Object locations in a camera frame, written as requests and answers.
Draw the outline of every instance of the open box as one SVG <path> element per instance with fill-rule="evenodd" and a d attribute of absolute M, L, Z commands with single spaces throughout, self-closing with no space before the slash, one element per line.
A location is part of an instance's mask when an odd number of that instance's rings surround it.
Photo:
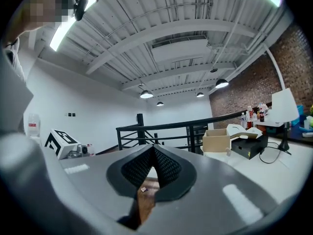
<path fill-rule="evenodd" d="M 202 138 L 203 152 L 225 152 L 230 148 L 230 136 L 226 129 L 207 130 Z"/>
<path fill-rule="evenodd" d="M 225 152 L 226 148 L 231 147 L 231 140 L 246 136 L 249 139 L 256 139 L 260 134 L 255 133 L 256 128 L 251 128 L 248 132 L 240 125 L 229 124 L 227 129 L 207 130 L 202 138 L 203 152 Z"/>

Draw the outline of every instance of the ceiling beam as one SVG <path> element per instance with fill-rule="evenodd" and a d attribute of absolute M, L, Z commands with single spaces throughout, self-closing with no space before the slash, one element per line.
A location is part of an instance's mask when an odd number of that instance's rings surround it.
<path fill-rule="evenodd" d="M 93 73 L 96 69 L 104 65 L 106 62 L 110 61 L 114 57 L 135 48 L 143 43 L 149 42 L 151 40 L 165 37 L 172 34 L 178 34 L 189 31 L 222 31 L 230 32 L 234 26 L 233 22 L 223 21 L 223 20 L 213 20 L 213 19 L 190 19 L 174 21 L 170 23 L 163 23 L 151 27 L 149 29 L 138 32 L 130 37 L 125 38 L 121 42 L 112 46 L 108 51 L 99 55 L 93 62 L 89 65 L 87 74 Z M 254 37 L 258 33 L 250 27 L 238 24 L 235 29 L 235 34 L 244 35 L 248 37 Z"/>
<path fill-rule="evenodd" d="M 233 63 L 217 63 L 214 68 L 233 70 L 233 69 L 236 69 L 236 66 Z M 141 83 L 146 84 L 151 81 L 163 79 L 165 77 L 178 76 L 178 75 L 189 74 L 189 73 L 193 73 L 197 71 L 204 71 L 204 70 L 208 71 L 210 69 L 212 69 L 212 64 L 194 65 L 194 66 L 187 66 L 187 67 L 182 67 L 182 68 L 174 69 L 174 70 L 167 70 L 164 72 L 152 74 L 150 76 L 146 76 L 141 79 L 136 79 L 128 83 L 125 83 L 122 86 L 122 90 L 128 90 L 135 86 L 140 85 Z"/>
<path fill-rule="evenodd" d="M 152 93 L 153 93 L 153 96 L 157 96 L 157 95 L 166 94 L 169 92 L 192 89 L 192 88 L 198 87 L 200 85 L 200 83 L 201 82 L 195 82 L 195 83 L 171 86 L 171 87 L 167 87 L 167 88 L 163 88 L 163 89 L 159 89 L 159 90 L 154 90 L 154 91 L 152 91 Z M 202 83 L 202 87 L 211 86 L 211 85 L 213 86 L 213 85 L 215 85 L 215 83 L 216 83 L 216 81 L 214 81 L 214 80 L 205 81 Z"/>

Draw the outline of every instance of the white table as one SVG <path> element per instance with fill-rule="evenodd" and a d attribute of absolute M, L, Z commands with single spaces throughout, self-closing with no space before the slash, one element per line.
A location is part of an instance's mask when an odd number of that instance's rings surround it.
<path fill-rule="evenodd" d="M 269 142 L 280 144 L 281 140 L 269 138 Z M 294 142 L 288 142 L 291 156 L 281 152 L 279 158 L 272 164 L 266 164 L 259 159 L 259 155 L 248 160 L 245 157 L 231 152 L 227 157 L 224 152 L 204 152 L 210 158 L 223 161 L 250 180 L 260 185 L 278 203 L 286 198 L 297 194 L 310 172 L 313 162 L 313 148 Z M 275 160 L 279 150 L 266 148 L 261 158 L 266 162 Z"/>
<path fill-rule="evenodd" d="M 268 116 L 264 117 L 264 122 L 260 122 L 260 121 L 253 121 L 254 126 L 256 124 L 258 125 L 264 125 L 264 126 L 270 126 L 270 127 L 280 127 L 282 126 L 284 123 L 277 123 L 277 122 L 272 122 L 269 120 Z"/>

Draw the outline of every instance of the white box with black logo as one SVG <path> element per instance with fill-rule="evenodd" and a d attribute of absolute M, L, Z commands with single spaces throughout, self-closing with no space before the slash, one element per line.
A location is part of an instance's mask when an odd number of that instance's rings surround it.
<path fill-rule="evenodd" d="M 45 147 L 54 150 L 58 159 L 65 158 L 70 151 L 77 150 L 77 146 L 81 143 L 71 137 L 64 131 L 51 129 L 51 132 L 45 142 Z"/>

